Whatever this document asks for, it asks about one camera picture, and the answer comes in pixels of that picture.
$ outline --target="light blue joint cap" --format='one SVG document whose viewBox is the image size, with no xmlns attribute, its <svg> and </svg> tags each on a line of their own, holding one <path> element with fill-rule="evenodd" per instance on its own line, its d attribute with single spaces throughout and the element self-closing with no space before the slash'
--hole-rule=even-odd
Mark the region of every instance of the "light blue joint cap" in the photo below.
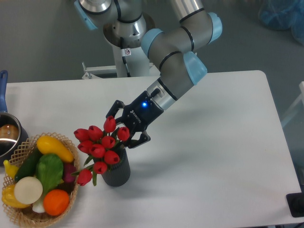
<svg viewBox="0 0 304 228">
<path fill-rule="evenodd" d="M 223 31 L 223 25 L 220 18 L 215 13 L 208 13 L 212 19 L 213 33 L 209 43 L 220 37 Z"/>
<path fill-rule="evenodd" d="M 184 54 L 184 62 L 192 83 L 197 83 L 207 74 L 207 68 L 201 60 L 192 52 Z"/>
<path fill-rule="evenodd" d="M 74 6 L 77 10 L 77 12 L 79 13 L 81 19 L 83 20 L 83 22 L 85 23 L 86 27 L 89 29 L 89 30 L 95 30 L 95 29 L 98 29 L 94 24 L 93 22 L 90 20 L 90 18 L 87 17 L 86 13 L 83 11 L 83 9 L 81 8 L 80 4 L 78 1 L 75 1 L 74 2 Z"/>
<path fill-rule="evenodd" d="M 149 49 L 150 49 L 150 46 L 151 46 L 153 40 L 155 39 L 155 37 L 158 36 L 158 34 L 160 34 L 162 32 L 163 31 L 160 30 L 159 28 L 156 28 L 156 29 L 153 28 L 153 29 L 147 31 L 146 34 L 143 36 L 141 46 L 142 46 L 142 50 L 146 54 L 146 56 L 148 56 L 148 54 L 149 54 Z"/>
</svg>

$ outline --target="blue led light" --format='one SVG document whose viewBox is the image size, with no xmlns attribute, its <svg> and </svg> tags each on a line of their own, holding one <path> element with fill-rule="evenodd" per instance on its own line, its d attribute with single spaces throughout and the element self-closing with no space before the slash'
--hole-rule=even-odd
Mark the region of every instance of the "blue led light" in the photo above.
<svg viewBox="0 0 304 228">
<path fill-rule="evenodd" d="M 142 107 L 146 108 L 148 106 L 147 102 L 142 102 Z"/>
</svg>

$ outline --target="orange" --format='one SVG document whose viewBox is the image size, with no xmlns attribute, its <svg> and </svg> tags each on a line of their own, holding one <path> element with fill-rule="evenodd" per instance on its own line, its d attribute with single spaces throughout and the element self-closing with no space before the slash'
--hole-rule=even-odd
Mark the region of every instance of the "orange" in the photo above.
<svg viewBox="0 0 304 228">
<path fill-rule="evenodd" d="M 43 207 L 47 214 L 57 216 L 68 207 L 70 198 L 66 191 L 55 189 L 50 191 L 43 200 Z"/>
</svg>

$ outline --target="metal pot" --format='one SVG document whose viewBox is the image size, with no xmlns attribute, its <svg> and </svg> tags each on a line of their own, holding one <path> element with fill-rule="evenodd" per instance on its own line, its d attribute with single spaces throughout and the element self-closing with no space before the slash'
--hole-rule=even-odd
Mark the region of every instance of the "metal pot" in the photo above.
<svg viewBox="0 0 304 228">
<path fill-rule="evenodd" d="M 5 101 L 8 72 L 0 72 L 0 166 L 9 160 L 15 149 L 28 138 L 20 121 L 8 113 Z"/>
</svg>

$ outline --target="tulip bouquet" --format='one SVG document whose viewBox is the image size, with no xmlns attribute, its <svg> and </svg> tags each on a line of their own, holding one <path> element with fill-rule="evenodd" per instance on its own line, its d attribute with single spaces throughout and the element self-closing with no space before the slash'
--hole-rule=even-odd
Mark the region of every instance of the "tulip bouquet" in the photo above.
<svg viewBox="0 0 304 228">
<path fill-rule="evenodd" d="M 80 141 L 78 149 L 88 154 L 84 166 L 91 161 L 94 163 L 74 172 L 73 175 L 78 175 L 77 183 L 81 186 L 86 185 L 91 179 L 96 186 L 98 174 L 111 172 L 114 166 L 122 162 L 119 151 L 130 137 L 130 132 L 127 127 L 116 128 L 114 117 L 109 116 L 104 123 L 104 130 L 90 126 L 88 129 L 77 129 L 74 135 Z"/>
</svg>

